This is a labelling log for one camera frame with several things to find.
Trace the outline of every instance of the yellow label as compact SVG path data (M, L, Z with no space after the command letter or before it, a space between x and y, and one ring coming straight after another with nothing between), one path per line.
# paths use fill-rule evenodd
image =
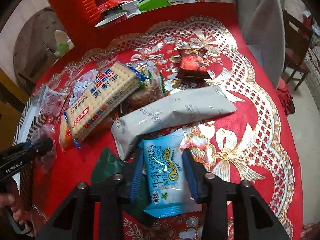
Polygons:
M164 159L167 161L167 163L169 164L169 166L171 168L171 172L168 175L169 180L177 180L179 177L178 172L177 172L177 168L174 165L174 163L172 161L170 161L169 157L170 157L170 148L166 148L164 150Z

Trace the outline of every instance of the human hand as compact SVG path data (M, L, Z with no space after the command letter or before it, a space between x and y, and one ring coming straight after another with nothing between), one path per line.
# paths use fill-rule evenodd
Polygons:
M13 219L16 222L19 222L20 225L23 225L26 222L26 212L14 179L10 179L6 188L9 193L0 193L0 209L5 206L10 206L13 213Z

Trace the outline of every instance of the white snack wrapper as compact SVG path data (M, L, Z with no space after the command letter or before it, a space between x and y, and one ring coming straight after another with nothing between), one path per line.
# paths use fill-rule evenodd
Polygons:
M73 103L76 102L76 100L83 94L86 88L96 80L97 75L98 71L92 69L77 79L70 97L69 107L72 106Z
M66 93L54 91L44 84L41 87L41 93L38 98L35 116L45 114L58 117L61 113L67 95L68 94Z
M111 128L121 160L137 146L139 136L168 127L230 114L236 107L218 86L190 89L161 98L119 118Z

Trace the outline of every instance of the tiled floor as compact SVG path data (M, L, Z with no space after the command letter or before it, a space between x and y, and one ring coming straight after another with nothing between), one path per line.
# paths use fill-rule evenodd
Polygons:
M286 77L292 73L287 69ZM296 82L288 86L296 112L288 116L302 170L303 222L320 221L320 116L305 82L294 91Z

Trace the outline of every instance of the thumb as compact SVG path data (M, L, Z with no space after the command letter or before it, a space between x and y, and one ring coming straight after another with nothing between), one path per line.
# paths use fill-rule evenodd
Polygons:
M0 194L0 208L5 206L10 206L14 203L16 198L11 193L1 193Z

